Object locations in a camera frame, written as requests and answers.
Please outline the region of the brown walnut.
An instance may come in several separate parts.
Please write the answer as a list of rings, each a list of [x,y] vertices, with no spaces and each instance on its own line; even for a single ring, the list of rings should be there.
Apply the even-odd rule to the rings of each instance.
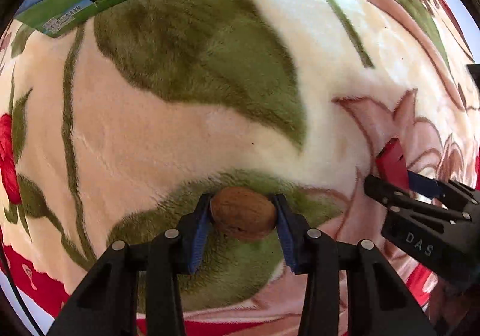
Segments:
[[[228,237],[256,242],[269,235],[276,226],[277,210],[263,194],[248,187],[225,187],[210,203],[213,224]]]

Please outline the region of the red small box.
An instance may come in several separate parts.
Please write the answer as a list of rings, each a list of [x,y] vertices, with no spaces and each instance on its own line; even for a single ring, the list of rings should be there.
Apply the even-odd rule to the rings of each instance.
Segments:
[[[380,178],[402,190],[409,189],[404,151],[398,138],[390,139],[375,158]]]

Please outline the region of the floral fleece blanket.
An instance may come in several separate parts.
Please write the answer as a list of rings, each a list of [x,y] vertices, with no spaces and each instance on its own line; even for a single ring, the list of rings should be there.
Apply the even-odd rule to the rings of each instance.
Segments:
[[[1,38],[1,240],[43,326],[115,239],[204,191],[283,190],[369,238],[425,304],[437,278],[360,191],[398,137],[409,168],[476,182],[472,53],[444,0],[128,0],[53,39]]]

